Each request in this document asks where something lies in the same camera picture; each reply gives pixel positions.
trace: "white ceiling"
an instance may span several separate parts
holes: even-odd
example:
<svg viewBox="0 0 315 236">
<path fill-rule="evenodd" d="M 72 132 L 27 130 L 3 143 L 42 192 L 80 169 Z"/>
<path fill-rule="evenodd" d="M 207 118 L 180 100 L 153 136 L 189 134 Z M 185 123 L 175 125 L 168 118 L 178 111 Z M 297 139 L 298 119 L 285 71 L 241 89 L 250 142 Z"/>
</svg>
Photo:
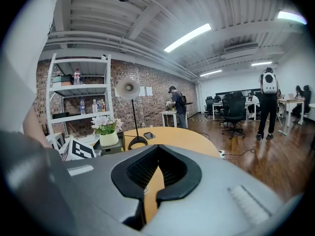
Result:
<svg viewBox="0 0 315 236">
<path fill-rule="evenodd" d="M 58 0 L 44 51 L 114 51 L 191 79 L 212 69 L 251 69 L 252 61 L 272 60 L 276 66 L 305 32 L 302 24 L 278 20 L 279 10 L 298 13 L 288 0 Z M 211 31 L 164 51 L 206 23 Z M 247 42 L 257 42 L 258 51 L 224 57 L 224 48 Z"/>
</svg>

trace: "brick wall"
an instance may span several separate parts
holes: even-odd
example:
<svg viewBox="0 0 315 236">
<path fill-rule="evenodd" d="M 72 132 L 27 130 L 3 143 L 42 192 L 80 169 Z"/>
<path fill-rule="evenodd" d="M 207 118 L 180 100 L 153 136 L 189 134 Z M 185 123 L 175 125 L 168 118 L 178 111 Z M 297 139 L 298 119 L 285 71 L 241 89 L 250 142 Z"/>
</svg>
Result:
<svg viewBox="0 0 315 236">
<path fill-rule="evenodd" d="M 46 123 L 46 82 L 49 69 L 50 60 L 41 61 L 37 67 L 37 98 L 34 102 L 34 109 L 37 113 L 40 123 Z M 61 75 L 60 71 L 55 68 L 53 76 Z M 116 84 L 122 79 L 133 79 L 140 86 L 152 87 L 153 96 L 137 97 L 134 100 L 135 112 L 138 127 L 162 126 L 160 113 L 165 111 L 166 102 L 171 100 L 168 89 L 170 86 L 175 86 L 186 96 L 188 102 L 193 102 L 188 105 L 187 110 L 189 115 L 194 115 L 198 112 L 197 96 L 195 91 L 195 84 L 177 76 L 149 68 L 146 66 L 123 62 L 119 60 L 112 60 L 111 76 L 113 83 Z M 103 78 L 83 78 L 84 84 L 101 84 Z M 93 99 L 101 99 L 102 97 L 84 97 L 86 113 L 92 113 Z M 119 98 L 124 106 L 127 114 L 133 121 L 132 106 L 130 100 L 123 100 Z M 114 117 L 121 118 L 124 122 L 123 131 L 134 129 L 131 120 L 126 117 L 126 114 L 121 107 L 119 100 L 115 97 L 115 91 L 112 87 L 112 103 L 114 110 Z M 71 114 L 80 113 L 80 98 L 70 98 L 64 100 L 64 111 Z M 56 114 L 61 112 L 61 97 L 55 95 L 51 102 L 51 112 Z M 168 118 L 169 126 L 173 126 L 172 116 Z M 66 122 L 69 134 L 74 136 L 83 136 L 91 134 L 91 119 L 77 120 Z M 63 132 L 63 124 L 55 124 L 54 132 Z"/>
</svg>

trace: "megaphone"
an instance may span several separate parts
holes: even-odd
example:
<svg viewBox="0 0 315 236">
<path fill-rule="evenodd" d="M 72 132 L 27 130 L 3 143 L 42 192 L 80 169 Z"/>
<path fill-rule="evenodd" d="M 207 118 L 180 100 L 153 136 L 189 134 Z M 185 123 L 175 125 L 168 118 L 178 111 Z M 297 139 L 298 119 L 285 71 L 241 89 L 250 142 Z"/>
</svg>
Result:
<svg viewBox="0 0 315 236">
<path fill-rule="evenodd" d="M 134 105 L 133 105 L 133 99 L 139 96 L 140 93 L 140 86 L 138 83 L 136 83 L 134 80 L 131 79 L 124 79 L 122 81 L 119 81 L 116 86 L 116 92 L 117 94 L 125 99 L 125 100 L 131 100 L 132 103 L 132 111 L 133 111 L 133 118 L 134 118 L 134 124 L 136 126 L 137 131 L 137 137 L 135 137 L 129 144 L 128 149 L 131 150 L 131 146 L 137 143 L 143 143 L 145 145 L 148 145 L 148 141 L 139 136 L 138 134 L 138 127 L 137 127 L 137 120 L 136 120 L 136 114 L 134 111 Z"/>
<path fill-rule="evenodd" d="M 121 98 L 132 100 L 139 96 L 140 86 L 134 80 L 124 79 L 117 84 L 116 92 Z"/>
</svg>

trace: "fluorescent light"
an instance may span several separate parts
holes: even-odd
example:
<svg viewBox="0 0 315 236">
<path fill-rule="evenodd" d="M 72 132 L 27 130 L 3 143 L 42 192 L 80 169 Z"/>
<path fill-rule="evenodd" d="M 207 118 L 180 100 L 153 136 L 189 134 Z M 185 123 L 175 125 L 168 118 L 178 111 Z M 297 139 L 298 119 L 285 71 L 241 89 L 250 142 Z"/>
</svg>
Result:
<svg viewBox="0 0 315 236">
<path fill-rule="evenodd" d="M 165 48 L 164 50 L 168 53 L 176 49 L 177 47 L 181 46 L 182 44 L 186 43 L 187 41 L 191 40 L 194 37 L 197 37 L 198 35 L 211 30 L 210 24 L 205 24 L 192 32 L 186 34 L 184 37 L 181 37 L 179 40 L 175 41 L 173 44 L 171 44 L 169 47 Z"/>
<path fill-rule="evenodd" d="M 269 62 L 262 62 L 262 63 L 255 63 L 255 64 L 252 64 L 252 66 L 257 66 L 257 65 L 269 65 L 269 64 L 272 64 L 272 61 L 269 61 Z"/>
<path fill-rule="evenodd" d="M 300 23 L 302 23 L 304 25 L 307 24 L 307 22 L 306 22 L 304 17 L 302 17 L 300 15 L 296 15 L 294 13 L 290 13 L 290 12 L 280 11 L 279 14 L 278 14 L 278 18 L 298 21 L 298 22 L 300 22 Z"/>
<path fill-rule="evenodd" d="M 202 77 L 202 76 L 207 76 L 207 75 L 210 75 L 210 74 L 213 74 L 213 73 L 220 73 L 220 72 L 222 72 L 222 70 L 214 71 L 214 72 L 211 72 L 211 73 L 205 73 L 205 74 L 202 74 L 200 76 Z"/>
</svg>

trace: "air conditioner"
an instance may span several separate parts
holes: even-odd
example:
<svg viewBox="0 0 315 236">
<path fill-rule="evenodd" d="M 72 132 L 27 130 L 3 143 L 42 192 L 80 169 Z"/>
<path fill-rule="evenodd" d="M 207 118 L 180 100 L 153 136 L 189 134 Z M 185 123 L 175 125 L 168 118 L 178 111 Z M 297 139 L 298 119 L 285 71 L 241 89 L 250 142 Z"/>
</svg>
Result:
<svg viewBox="0 0 315 236">
<path fill-rule="evenodd" d="M 221 55 L 221 58 L 232 59 L 236 57 L 253 55 L 257 52 L 258 48 L 258 43 L 254 42 L 230 46 L 224 49 L 225 54 Z"/>
</svg>

